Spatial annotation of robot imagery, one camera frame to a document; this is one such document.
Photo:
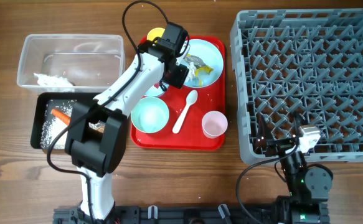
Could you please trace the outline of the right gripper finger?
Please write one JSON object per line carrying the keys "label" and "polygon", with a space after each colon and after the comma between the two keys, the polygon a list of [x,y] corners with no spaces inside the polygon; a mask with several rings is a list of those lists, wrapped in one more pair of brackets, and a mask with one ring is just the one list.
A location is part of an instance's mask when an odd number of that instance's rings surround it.
{"label": "right gripper finger", "polygon": [[295,138],[301,137],[299,128],[306,124],[306,120],[298,112],[293,113],[293,125],[295,128]]}
{"label": "right gripper finger", "polygon": [[267,147],[273,141],[271,131],[263,116],[258,120],[256,147]]}

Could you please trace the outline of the green bowl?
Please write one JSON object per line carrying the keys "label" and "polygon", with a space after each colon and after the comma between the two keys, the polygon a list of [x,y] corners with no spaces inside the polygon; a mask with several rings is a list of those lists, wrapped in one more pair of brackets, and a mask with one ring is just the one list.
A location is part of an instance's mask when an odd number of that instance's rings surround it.
{"label": "green bowl", "polygon": [[142,98],[131,112],[131,121],[138,131],[146,134],[157,133],[169,121],[169,108],[160,98]]}

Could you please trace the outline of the orange carrot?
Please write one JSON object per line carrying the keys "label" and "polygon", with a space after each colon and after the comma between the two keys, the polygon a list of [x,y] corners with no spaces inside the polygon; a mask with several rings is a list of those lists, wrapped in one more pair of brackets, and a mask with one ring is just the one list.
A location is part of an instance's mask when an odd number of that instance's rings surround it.
{"label": "orange carrot", "polygon": [[64,113],[62,113],[60,110],[58,109],[52,109],[51,113],[58,118],[59,120],[61,120],[64,124],[69,125],[70,124],[70,117]]}

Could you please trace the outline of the white tissue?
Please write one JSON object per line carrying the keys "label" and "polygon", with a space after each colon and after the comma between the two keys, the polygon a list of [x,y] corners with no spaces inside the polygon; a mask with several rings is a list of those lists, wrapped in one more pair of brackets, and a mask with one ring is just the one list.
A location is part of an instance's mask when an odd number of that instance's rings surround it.
{"label": "white tissue", "polygon": [[49,76],[41,73],[34,73],[37,78],[37,84],[47,87],[72,87],[74,84],[68,81],[66,78],[59,76]]}

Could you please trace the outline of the white rice pile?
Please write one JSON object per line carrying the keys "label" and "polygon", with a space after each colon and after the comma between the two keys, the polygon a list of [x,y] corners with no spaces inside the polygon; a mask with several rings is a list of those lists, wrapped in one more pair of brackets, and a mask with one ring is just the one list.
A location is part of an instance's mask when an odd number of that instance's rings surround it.
{"label": "white rice pile", "polygon": [[[48,100],[44,111],[44,119],[40,137],[40,148],[48,149],[52,140],[67,126],[61,120],[56,118],[52,113],[52,109],[58,109],[62,113],[70,117],[73,105],[76,100]],[[89,123],[89,127],[103,133],[105,124],[99,121],[95,124]],[[64,149],[67,133],[65,133],[56,143],[54,149]]]}

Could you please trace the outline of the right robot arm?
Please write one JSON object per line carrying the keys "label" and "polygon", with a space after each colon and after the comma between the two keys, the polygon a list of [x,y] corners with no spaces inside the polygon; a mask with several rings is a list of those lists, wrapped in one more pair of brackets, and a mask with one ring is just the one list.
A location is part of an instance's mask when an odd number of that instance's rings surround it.
{"label": "right robot arm", "polygon": [[308,165],[304,154],[317,145],[321,132],[299,114],[294,115],[295,135],[275,139],[264,117],[258,122],[256,147],[280,161],[289,196],[278,196],[271,205],[270,223],[329,223],[327,201],[333,173],[321,164]]}

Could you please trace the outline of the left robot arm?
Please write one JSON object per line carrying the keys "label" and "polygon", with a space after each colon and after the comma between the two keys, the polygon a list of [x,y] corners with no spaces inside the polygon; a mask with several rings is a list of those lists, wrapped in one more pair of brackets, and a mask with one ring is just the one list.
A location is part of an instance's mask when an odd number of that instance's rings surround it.
{"label": "left robot arm", "polygon": [[168,22],[161,37],[136,46],[133,63],[111,87],[92,100],[74,104],[65,152],[82,178],[79,221],[109,223],[115,219],[111,174],[125,153],[128,117],[153,85],[183,86],[189,70],[181,60],[188,52],[188,41],[182,26]]}

